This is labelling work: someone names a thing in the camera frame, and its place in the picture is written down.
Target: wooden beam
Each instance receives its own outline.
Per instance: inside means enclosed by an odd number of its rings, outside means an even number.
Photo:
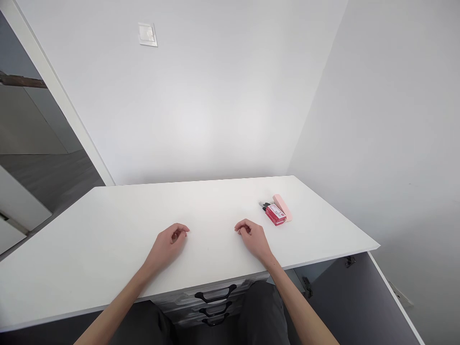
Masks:
[[[0,83],[8,86],[35,87],[47,89],[45,82],[41,79],[26,78],[21,76],[0,74]]]

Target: hand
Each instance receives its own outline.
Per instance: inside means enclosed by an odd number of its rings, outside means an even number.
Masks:
[[[160,232],[142,265],[142,270],[147,272],[149,277],[153,277],[166,268],[181,253],[189,231],[185,225],[175,223]]]
[[[235,225],[235,231],[243,237],[244,245],[251,254],[267,267],[269,261],[274,256],[268,246],[264,228],[250,220],[243,219]]]

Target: cabinet door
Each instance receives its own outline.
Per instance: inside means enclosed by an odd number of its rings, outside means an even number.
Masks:
[[[23,238],[25,238],[25,235],[22,232],[0,218],[0,254],[10,249]]]
[[[312,284],[310,305],[341,345],[423,344],[370,253],[337,259]]]

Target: small box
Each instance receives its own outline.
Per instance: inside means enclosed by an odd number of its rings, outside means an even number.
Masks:
[[[265,213],[275,226],[281,225],[286,221],[286,215],[276,205],[268,206]]]

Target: black drawer handle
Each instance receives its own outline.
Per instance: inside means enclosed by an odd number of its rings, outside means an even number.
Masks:
[[[218,300],[227,299],[234,289],[236,289],[236,285],[235,284],[230,285],[228,294],[226,296],[223,296],[223,297],[221,296],[221,297],[214,297],[213,299],[207,299],[207,298],[205,298],[205,295],[202,292],[195,293],[195,297],[199,298],[199,299],[202,299],[203,302],[205,302],[205,303],[217,302]]]
[[[207,317],[213,317],[213,316],[218,316],[218,315],[222,315],[223,313],[225,313],[227,309],[229,308],[229,306],[231,306],[231,301],[228,301],[227,303],[225,303],[225,309],[223,311],[219,311],[214,314],[208,314],[205,308],[201,308],[199,312],[202,314],[205,314]]]
[[[201,320],[201,322],[207,324],[209,327],[214,327],[214,326],[217,326],[217,325],[220,325],[220,324],[224,323],[225,319],[229,315],[230,315],[230,313],[225,313],[223,319],[220,320],[219,322],[209,322],[208,319],[203,319],[203,320]]]

